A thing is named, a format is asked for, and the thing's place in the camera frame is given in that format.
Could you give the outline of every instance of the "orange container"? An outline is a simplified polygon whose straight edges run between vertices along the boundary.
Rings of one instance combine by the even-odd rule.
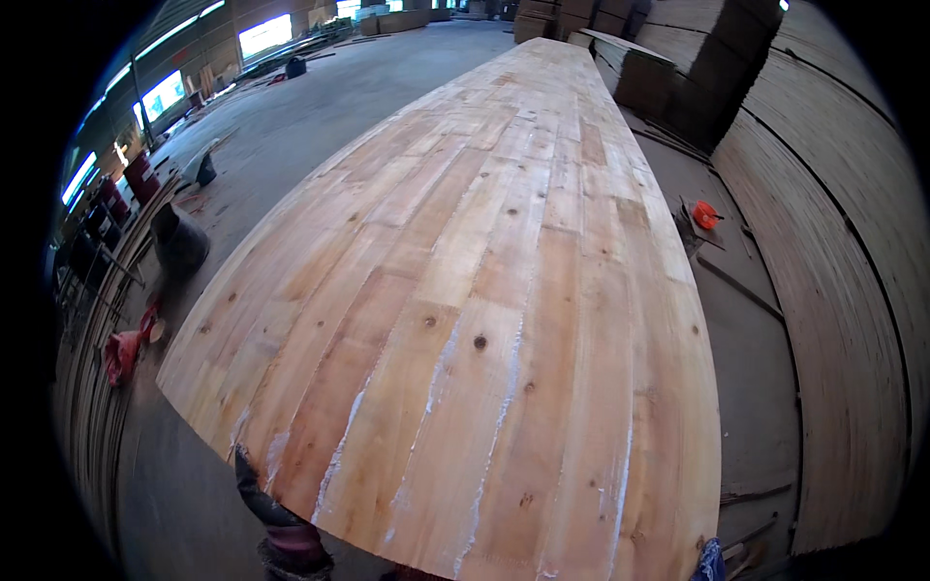
[[[691,211],[691,215],[694,216],[698,226],[704,230],[712,229],[717,225],[717,222],[721,220],[720,216],[717,215],[717,210],[713,209],[712,205],[703,200],[697,201],[695,209]]]

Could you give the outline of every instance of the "factory floor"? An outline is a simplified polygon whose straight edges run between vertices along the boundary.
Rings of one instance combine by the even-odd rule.
[[[215,138],[218,177],[176,201],[211,239],[206,263],[166,293],[162,315],[177,330],[223,260],[286,193],[332,153],[409,102],[513,47],[508,22],[453,21],[373,42],[323,51],[307,74],[273,86],[238,88],[190,121],[153,156],[183,166]],[[642,125],[626,115],[631,126]],[[718,227],[725,251],[700,254],[777,306],[759,249],[740,232],[741,219],[723,184],[706,166],[639,138],[667,199],[703,199],[727,220]],[[797,474],[799,418],[791,353],[782,324],[730,284],[692,261],[711,332],[720,391],[724,488],[758,486]],[[150,252],[141,261],[149,285],[133,287],[126,315],[138,320],[156,286]],[[263,529],[235,490],[233,470],[178,416],[154,385],[164,348],[141,355],[126,418],[119,465],[121,558],[132,579],[261,579],[255,546]],[[724,543],[764,523],[767,562],[788,552],[797,487],[721,509]],[[375,580],[392,566],[328,536],[334,579]]]

